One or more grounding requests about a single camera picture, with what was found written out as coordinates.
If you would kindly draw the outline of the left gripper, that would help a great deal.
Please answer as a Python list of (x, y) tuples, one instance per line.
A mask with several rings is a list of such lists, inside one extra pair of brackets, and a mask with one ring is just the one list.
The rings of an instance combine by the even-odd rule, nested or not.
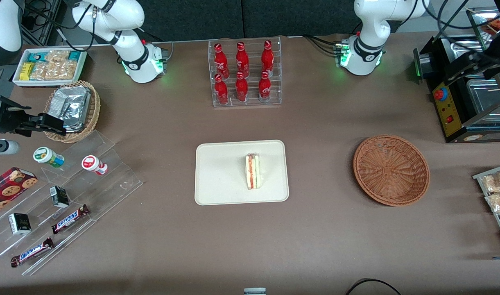
[(466, 52), (444, 66), (444, 84), (450, 85), (467, 75), (484, 72), (484, 79), (500, 80), (500, 32), (482, 52)]

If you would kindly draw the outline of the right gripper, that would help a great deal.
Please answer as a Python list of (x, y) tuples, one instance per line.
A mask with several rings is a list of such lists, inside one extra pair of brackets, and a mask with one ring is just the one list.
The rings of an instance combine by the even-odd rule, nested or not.
[(30, 106), (22, 106), (0, 94), (0, 133), (15, 133), (25, 137), (31, 137), (33, 131), (66, 135), (63, 120), (47, 113), (30, 116), (25, 112), (30, 109)]

